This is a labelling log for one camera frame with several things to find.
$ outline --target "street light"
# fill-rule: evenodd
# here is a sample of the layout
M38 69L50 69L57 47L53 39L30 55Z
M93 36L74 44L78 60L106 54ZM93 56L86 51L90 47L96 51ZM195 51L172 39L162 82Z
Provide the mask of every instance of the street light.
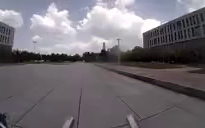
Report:
M118 65L120 65L121 64L121 53L120 53L120 41L121 41L121 39L117 39L117 41L118 41Z
M34 43L34 53L36 53L36 41L33 41L33 43Z

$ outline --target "road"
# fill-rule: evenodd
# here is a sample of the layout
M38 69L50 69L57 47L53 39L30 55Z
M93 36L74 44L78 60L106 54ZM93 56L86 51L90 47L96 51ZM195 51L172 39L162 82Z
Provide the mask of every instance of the road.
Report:
M23 128L205 128L205 102L93 64L0 67L0 111Z

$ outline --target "blue sky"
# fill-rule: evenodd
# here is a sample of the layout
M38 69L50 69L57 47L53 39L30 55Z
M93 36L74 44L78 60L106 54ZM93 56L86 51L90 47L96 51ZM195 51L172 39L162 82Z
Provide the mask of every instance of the blue sky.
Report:
M14 49L98 52L122 39L142 46L142 33L205 6L205 0L0 0L0 20L16 28Z

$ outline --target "white cloud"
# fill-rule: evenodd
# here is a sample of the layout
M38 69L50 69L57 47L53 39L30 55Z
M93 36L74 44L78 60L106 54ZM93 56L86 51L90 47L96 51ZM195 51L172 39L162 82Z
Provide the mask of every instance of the white cloud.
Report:
M177 0L177 2L185 6L188 12L205 7L205 0Z
M142 46L142 33L161 23L129 11L128 6L133 5L134 0L122 0L124 9L118 7L120 0L114 2L113 7L108 7L108 3L97 0L75 26L69 19L69 12L59 11L52 3L45 15L32 16L30 29L37 36L33 40L41 38L38 45L42 51L71 54L98 52L104 41L107 47L112 47L117 43L117 37L122 39L124 49Z
M22 14L14 10L1 10L0 9L0 21L11 25L15 28L20 28L23 25Z
M137 45L142 46L142 33L158 25L159 21L142 19L132 11L117 7L108 9L97 5L80 21L77 28L80 35L84 34L84 38L93 35L105 40L115 40L119 37L122 39L123 49L129 49Z

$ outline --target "building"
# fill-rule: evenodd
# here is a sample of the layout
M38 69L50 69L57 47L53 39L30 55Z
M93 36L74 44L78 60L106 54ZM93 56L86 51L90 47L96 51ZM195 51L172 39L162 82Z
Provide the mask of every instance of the building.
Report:
M205 7L143 33L143 47L190 49L205 58Z
M11 61L14 31L13 27L0 22L0 63Z

